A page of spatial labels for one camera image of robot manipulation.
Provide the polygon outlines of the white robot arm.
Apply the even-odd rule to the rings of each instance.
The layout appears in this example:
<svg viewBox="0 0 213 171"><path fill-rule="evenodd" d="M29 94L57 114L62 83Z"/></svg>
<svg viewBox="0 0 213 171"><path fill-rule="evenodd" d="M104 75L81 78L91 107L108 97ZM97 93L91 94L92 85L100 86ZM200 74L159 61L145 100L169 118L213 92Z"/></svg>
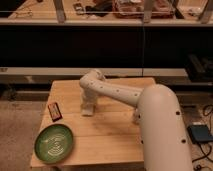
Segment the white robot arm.
<svg viewBox="0 0 213 171"><path fill-rule="evenodd" d="M190 146L179 101L165 85L153 84L135 88L106 82L100 70L94 69L79 81L82 114L92 116L99 95L135 108L143 142L146 171L193 171Z"/></svg>

